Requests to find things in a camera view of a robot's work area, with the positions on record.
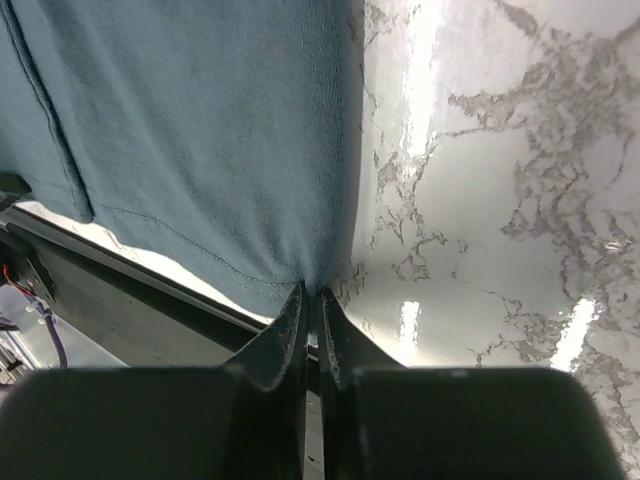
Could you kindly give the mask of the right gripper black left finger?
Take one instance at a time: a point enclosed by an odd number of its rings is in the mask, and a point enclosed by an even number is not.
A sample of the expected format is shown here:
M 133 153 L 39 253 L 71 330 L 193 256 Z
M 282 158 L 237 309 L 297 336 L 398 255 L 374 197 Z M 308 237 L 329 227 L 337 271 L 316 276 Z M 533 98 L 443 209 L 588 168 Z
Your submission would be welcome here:
M 299 479 L 306 292 L 224 364 L 52 369 L 1 406 L 5 479 Z

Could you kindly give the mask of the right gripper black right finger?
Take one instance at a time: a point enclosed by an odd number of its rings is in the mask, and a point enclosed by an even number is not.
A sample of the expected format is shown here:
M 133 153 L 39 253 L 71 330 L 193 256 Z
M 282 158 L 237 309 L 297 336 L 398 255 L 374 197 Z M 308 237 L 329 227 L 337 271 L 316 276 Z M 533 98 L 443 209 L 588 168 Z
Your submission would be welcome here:
M 329 479 L 620 479 L 597 409 L 548 368 L 408 368 L 319 297 Z

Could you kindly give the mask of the blue-grey t shirt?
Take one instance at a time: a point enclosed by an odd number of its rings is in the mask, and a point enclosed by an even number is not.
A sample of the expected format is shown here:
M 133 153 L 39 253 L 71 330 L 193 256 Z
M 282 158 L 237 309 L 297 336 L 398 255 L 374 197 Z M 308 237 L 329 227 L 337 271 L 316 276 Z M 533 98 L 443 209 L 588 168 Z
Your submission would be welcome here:
M 5 1 L 1 172 L 273 316 L 352 186 L 347 1 Z

